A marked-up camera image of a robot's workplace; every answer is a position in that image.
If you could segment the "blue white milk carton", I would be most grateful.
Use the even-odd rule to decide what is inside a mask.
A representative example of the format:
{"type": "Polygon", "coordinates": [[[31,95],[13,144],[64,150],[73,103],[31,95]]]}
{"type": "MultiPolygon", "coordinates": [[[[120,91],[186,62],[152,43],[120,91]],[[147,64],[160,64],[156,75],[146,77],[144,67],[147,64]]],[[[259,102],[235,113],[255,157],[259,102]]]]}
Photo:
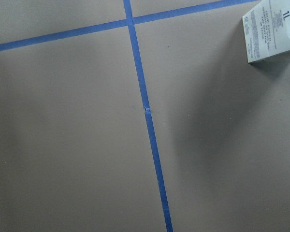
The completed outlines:
{"type": "Polygon", "coordinates": [[[290,52],[290,0],[262,0],[242,22],[248,63],[290,52]]]}

